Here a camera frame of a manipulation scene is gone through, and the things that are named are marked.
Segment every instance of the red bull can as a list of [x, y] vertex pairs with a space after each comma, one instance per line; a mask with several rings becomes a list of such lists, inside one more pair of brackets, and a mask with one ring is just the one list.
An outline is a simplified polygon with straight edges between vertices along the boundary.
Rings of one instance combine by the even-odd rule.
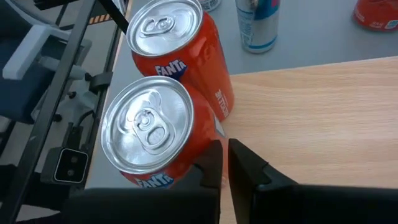
[[242, 46], [263, 53], [275, 45], [280, 0], [236, 0]]

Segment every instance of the wood grain surface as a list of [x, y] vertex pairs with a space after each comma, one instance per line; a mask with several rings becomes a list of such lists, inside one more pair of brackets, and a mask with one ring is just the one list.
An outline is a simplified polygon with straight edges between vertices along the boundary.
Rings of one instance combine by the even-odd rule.
[[[398, 187], [398, 57], [231, 79], [224, 130], [276, 169], [303, 184]], [[220, 223], [236, 223], [229, 187]]]

